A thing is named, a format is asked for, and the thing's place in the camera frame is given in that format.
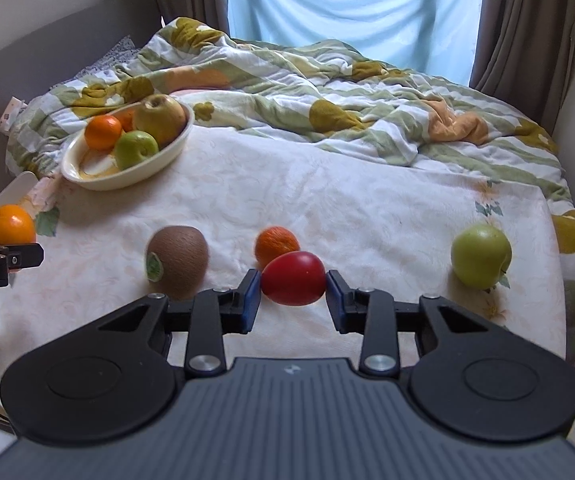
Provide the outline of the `small dark mandarin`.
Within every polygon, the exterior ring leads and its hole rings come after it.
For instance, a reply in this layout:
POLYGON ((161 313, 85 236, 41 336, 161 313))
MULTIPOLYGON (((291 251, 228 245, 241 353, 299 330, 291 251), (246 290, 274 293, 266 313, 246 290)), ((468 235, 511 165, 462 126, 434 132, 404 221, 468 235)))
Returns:
POLYGON ((284 226, 270 226, 256 238, 255 257, 260 269, 264 269, 274 259, 299 249, 301 245, 291 231, 284 226))

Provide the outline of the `right brown curtain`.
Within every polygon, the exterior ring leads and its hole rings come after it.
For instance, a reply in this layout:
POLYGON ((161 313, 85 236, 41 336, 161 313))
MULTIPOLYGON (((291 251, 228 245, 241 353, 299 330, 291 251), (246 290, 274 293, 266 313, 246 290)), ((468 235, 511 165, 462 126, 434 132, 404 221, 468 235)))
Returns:
POLYGON ((470 86, 552 132, 574 53, 575 0, 483 0, 470 86))

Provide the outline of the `grey bed headboard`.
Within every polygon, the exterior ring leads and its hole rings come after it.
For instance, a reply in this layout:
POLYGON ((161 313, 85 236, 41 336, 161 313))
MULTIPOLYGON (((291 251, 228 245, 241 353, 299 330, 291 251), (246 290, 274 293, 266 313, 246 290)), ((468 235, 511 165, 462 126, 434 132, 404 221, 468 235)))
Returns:
POLYGON ((0 114, 67 80, 130 37, 142 47, 160 29, 156 0, 105 0, 19 38, 0 50, 0 114))

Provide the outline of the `red cherry tomato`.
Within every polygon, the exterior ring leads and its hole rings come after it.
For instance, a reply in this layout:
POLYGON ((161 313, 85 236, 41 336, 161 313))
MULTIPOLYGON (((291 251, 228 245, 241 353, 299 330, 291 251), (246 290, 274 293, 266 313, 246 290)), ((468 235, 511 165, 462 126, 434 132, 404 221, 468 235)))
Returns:
POLYGON ((311 252, 288 252, 272 260, 261 275, 261 290, 272 301, 289 307, 313 304, 327 288, 322 261, 311 252))

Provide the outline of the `white floral tablecloth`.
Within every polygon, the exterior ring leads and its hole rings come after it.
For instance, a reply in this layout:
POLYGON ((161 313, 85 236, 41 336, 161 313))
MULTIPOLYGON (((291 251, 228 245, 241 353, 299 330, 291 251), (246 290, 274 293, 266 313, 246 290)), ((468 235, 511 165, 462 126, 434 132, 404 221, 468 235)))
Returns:
POLYGON ((204 234, 206 287, 236 285, 256 262, 258 233, 284 226, 353 287, 401 301, 437 292, 565 351, 557 237, 534 186, 197 128, 153 178, 109 192, 44 180, 25 206, 40 214, 45 258, 0 288, 0 376, 22 354, 143 296, 147 243, 175 225, 204 234), (491 292, 464 287, 451 272, 452 240, 478 223, 501 229, 513 250, 507 277, 491 292))

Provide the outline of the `green apple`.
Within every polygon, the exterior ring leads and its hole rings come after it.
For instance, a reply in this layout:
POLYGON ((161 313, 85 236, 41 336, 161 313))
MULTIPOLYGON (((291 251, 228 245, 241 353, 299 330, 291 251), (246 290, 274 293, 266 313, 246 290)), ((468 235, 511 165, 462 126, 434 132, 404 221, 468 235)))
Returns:
POLYGON ((157 141, 150 133, 133 130, 123 133, 115 144, 114 158, 119 170, 126 170, 159 152, 157 141))
POLYGON ((474 224, 452 242, 451 265, 467 287, 489 289, 507 273, 512 246, 504 232, 489 224, 474 224))

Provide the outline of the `cream yellow duck plate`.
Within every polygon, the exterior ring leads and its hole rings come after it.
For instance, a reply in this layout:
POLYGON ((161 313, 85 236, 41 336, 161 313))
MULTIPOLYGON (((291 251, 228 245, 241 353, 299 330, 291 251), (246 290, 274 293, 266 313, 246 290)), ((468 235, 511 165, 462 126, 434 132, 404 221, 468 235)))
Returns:
POLYGON ((96 116, 66 148, 62 175, 92 191, 146 180, 181 154, 194 119, 191 107, 163 94, 96 116))

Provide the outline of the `small mandarin front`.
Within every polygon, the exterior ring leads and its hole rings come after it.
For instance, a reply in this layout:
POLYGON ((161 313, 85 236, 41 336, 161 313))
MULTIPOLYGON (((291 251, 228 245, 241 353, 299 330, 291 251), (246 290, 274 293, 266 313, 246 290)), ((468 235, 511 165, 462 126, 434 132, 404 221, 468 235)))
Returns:
POLYGON ((112 113, 120 125, 124 132, 129 132, 133 130, 133 114, 134 114, 134 107, 124 107, 121 110, 115 110, 112 113))

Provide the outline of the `large orange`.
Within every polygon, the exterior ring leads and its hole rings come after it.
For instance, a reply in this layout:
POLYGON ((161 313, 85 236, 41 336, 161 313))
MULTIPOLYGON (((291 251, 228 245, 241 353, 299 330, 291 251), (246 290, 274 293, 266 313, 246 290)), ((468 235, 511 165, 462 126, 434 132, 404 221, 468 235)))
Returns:
POLYGON ((36 241, 33 218, 18 205, 0 207, 0 246, 31 244, 36 241))
POLYGON ((112 150, 121 135, 121 122, 112 115, 92 118, 83 133, 88 148, 100 152, 112 150))

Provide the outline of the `brown kiwi with sticker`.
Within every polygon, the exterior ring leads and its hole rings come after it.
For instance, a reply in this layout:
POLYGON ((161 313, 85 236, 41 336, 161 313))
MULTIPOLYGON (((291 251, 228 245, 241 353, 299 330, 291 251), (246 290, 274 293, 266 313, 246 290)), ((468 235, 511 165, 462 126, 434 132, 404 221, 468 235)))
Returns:
POLYGON ((209 249, 193 226, 165 226, 148 242, 145 273, 155 292, 174 300, 191 298, 204 281, 209 249))

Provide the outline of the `grey patterned pillow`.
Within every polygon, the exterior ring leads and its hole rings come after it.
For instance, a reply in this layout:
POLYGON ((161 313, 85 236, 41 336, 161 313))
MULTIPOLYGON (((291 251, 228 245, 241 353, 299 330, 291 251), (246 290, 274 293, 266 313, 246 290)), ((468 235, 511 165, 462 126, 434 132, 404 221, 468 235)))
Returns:
POLYGON ((138 47, 130 36, 121 38, 114 47, 111 47, 98 60, 91 65, 82 68, 78 73, 80 78, 92 78, 101 81, 110 81, 114 78, 114 68, 120 64, 126 64, 138 54, 138 47))

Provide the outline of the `yellow apple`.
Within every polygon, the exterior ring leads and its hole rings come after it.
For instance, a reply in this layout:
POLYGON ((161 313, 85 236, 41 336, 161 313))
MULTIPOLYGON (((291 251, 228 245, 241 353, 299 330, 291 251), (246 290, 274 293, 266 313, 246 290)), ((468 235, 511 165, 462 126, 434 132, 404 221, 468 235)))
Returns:
POLYGON ((176 140, 187 122, 183 106, 167 94, 153 94, 143 99, 135 107, 132 119, 133 128, 153 136, 160 148, 176 140))

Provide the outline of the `striped floral quilt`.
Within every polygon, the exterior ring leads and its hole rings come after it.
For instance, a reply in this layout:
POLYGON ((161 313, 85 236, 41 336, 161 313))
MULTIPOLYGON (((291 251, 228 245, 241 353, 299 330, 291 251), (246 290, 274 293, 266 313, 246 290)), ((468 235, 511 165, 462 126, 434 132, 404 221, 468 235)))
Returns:
POLYGON ((13 120, 5 161, 52 174, 94 116, 181 92, 205 127, 306 142, 351 157, 541 189, 575 278, 575 205, 549 133, 515 107, 324 40, 282 47, 176 18, 129 61, 56 84, 13 120))

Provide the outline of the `light blue window sheet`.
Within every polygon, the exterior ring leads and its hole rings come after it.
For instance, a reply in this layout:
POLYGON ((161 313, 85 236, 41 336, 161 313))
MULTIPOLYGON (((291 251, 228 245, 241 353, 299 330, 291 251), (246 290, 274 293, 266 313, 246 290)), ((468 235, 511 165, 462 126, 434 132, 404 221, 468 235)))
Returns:
POLYGON ((324 39, 467 84, 481 0, 228 0, 231 35, 289 47, 324 39))

